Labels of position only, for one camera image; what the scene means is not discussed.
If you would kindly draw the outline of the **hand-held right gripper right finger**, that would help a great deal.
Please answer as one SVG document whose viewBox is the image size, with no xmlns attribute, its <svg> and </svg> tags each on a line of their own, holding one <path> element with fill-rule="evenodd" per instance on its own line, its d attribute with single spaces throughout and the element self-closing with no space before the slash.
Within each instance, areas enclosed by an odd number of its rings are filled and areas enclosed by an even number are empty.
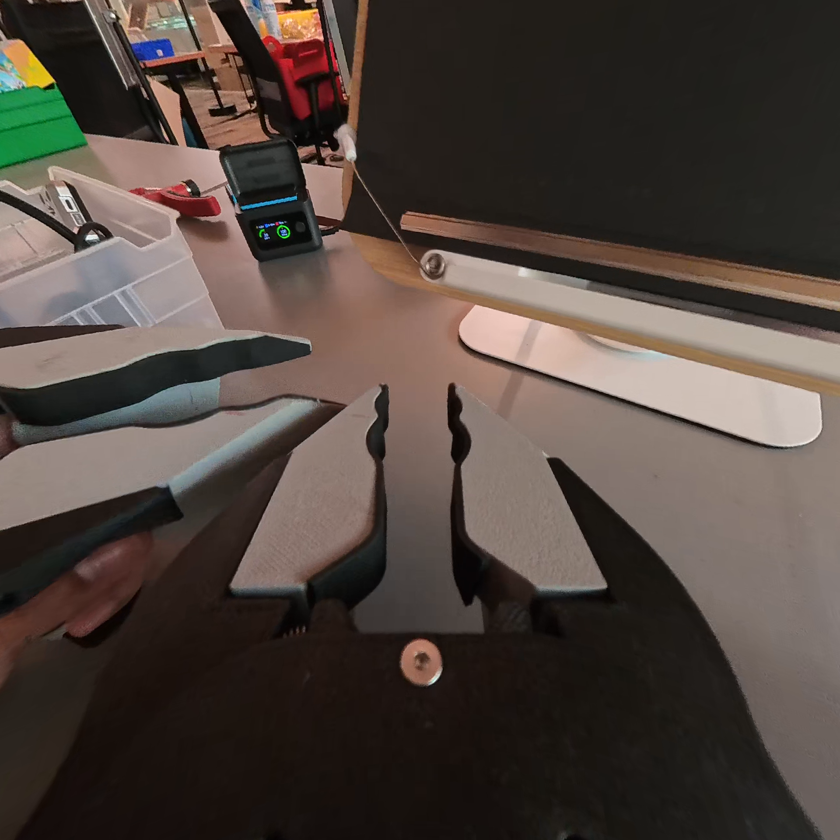
<svg viewBox="0 0 840 840">
<path fill-rule="evenodd" d="M 486 606 L 593 596 L 606 580 L 548 456 L 462 385 L 448 388 L 455 584 Z"/>
</svg>

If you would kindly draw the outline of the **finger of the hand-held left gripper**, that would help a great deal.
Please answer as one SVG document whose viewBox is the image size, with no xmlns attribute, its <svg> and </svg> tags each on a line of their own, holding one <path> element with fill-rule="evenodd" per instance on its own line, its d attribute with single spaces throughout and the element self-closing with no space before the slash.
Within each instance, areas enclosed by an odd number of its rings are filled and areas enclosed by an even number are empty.
<svg viewBox="0 0 840 840">
<path fill-rule="evenodd" d="M 41 592 L 104 544 L 191 516 L 321 425 L 320 401 L 287 396 L 19 449 L 2 461 L 2 591 Z"/>
<path fill-rule="evenodd" d="M 312 352 L 308 339 L 227 329 L 2 329 L 2 446 L 120 427 L 168 427 L 225 403 L 222 379 Z"/>
</svg>

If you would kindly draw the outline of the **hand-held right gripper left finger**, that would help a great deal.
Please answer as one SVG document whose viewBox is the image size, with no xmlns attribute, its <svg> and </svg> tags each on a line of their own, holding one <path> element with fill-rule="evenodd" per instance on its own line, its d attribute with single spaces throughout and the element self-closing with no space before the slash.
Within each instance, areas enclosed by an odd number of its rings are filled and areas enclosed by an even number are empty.
<svg viewBox="0 0 840 840">
<path fill-rule="evenodd" d="M 293 450 L 229 583 L 233 601 L 353 610 L 374 591 L 386 567 L 388 417 L 389 388 L 377 385 Z"/>
</svg>

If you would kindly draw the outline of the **silver port hub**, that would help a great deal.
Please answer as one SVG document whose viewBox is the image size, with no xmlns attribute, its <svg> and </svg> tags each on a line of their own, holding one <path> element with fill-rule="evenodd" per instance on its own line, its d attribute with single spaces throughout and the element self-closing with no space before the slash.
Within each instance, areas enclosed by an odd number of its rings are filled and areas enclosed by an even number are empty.
<svg viewBox="0 0 840 840">
<path fill-rule="evenodd" d="M 66 182 L 48 182 L 44 186 L 44 203 L 52 217 L 74 233 L 88 221 L 75 188 Z"/>
</svg>

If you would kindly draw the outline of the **person's left hand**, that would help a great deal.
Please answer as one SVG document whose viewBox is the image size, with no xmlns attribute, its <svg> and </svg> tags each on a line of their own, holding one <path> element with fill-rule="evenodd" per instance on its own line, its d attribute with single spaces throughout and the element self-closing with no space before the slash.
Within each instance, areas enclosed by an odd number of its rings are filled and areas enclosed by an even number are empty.
<svg viewBox="0 0 840 840">
<path fill-rule="evenodd" d="M 85 637 L 115 616 L 140 591 L 150 572 L 150 532 L 95 550 L 43 591 L 1 618 L 1 682 L 27 646 L 64 628 Z"/>
</svg>

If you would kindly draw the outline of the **clear plastic bin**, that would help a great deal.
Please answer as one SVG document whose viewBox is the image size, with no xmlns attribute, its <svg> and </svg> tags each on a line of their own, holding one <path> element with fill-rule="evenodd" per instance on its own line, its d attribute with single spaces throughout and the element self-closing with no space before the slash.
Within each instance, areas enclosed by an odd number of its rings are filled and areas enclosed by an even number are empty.
<svg viewBox="0 0 840 840">
<path fill-rule="evenodd" d="M 221 329 L 175 211 L 58 166 L 28 190 L 2 190 L 52 218 L 48 186 L 73 186 L 93 221 L 113 235 L 74 253 L 55 231 L 2 205 L 1 326 L 154 326 Z"/>
</svg>

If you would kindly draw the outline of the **white stand base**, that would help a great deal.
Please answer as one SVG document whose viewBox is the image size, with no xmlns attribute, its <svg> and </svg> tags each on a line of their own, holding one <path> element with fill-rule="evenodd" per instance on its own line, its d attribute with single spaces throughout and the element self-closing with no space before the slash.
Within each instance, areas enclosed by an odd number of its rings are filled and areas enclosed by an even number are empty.
<svg viewBox="0 0 840 840">
<path fill-rule="evenodd" d="M 791 385 L 490 308 L 473 307 L 458 336 L 495 360 L 756 445 L 798 448 L 823 431 L 821 397 Z"/>
</svg>

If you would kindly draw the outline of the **black charging case with screen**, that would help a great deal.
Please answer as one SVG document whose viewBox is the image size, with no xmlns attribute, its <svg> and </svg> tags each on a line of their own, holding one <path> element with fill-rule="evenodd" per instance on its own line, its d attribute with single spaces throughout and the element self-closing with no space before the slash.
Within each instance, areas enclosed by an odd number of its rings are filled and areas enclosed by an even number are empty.
<svg viewBox="0 0 840 840">
<path fill-rule="evenodd" d="M 322 247 L 297 146 L 284 138 L 226 145 L 219 161 L 251 255 L 258 262 Z"/>
</svg>

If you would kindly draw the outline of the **white metal bar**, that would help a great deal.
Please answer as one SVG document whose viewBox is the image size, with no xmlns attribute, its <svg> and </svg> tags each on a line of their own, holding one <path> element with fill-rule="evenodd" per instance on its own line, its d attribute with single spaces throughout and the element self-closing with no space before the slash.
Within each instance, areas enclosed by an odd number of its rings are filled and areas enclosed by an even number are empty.
<svg viewBox="0 0 840 840">
<path fill-rule="evenodd" d="M 838 395 L 838 339 L 815 329 L 679 308 L 587 280 L 438 248 L 419 258 L 430 289 L 539 322 L 760 379 Z"/>
</svg>

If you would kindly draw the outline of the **green box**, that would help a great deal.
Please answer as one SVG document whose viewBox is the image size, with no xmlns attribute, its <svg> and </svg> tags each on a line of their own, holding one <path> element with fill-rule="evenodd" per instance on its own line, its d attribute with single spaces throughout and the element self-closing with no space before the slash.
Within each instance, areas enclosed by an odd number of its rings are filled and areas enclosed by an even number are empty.
<svg viewBox="0 0 840 840">
<path fill-rule="evenodd" d="M 27 87 L 1 93 L 1 167 L 88 145 L 60 90 Z"/>
</svg>

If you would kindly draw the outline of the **black office chair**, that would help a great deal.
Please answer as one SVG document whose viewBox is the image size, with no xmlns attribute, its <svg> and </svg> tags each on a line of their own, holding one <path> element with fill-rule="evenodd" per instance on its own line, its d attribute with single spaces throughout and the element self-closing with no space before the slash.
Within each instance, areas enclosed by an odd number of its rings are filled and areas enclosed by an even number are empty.
<svg viewBox="0 0 840 840">
<path fill-rule="evenodd" d="M 266 137 L 282 137 L 299 148 L 313 146 L 309 120 L 296 117 L 280 69 L 242 3 L 209 1 L 208 5 L 224 27 L 249 78 L 259 124 Z"/>
</svg>

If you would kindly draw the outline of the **black cloth covered wooden board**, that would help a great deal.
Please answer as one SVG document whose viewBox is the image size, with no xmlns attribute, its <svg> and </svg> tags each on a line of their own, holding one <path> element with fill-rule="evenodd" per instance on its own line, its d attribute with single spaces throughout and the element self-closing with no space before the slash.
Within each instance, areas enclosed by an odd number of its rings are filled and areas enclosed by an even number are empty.
<svg viewBox="0 0 840 840">
<path fill-rule="evenodd" d="M 405 286 L 441 249 L 838 339 L 838 36 L 838 2 L 361 2 L 344 226 Z"/>
</svg>

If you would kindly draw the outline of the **red handled tool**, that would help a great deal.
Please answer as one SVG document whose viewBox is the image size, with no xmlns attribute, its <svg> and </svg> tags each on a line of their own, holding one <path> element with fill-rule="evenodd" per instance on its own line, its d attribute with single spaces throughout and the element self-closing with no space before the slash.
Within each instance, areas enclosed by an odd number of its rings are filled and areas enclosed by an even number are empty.
<svg viewBox="0 0 840 840">
<path fill-rule="evenodd" d="M 193 180 L 184 180 L 165 187 L 135 187 L 129 193 L 168 207 L 185 217 L 212 218 L 222 213 L 216 193 L 226 187 L 226 182 L 201 187 Z"/>
</svg>

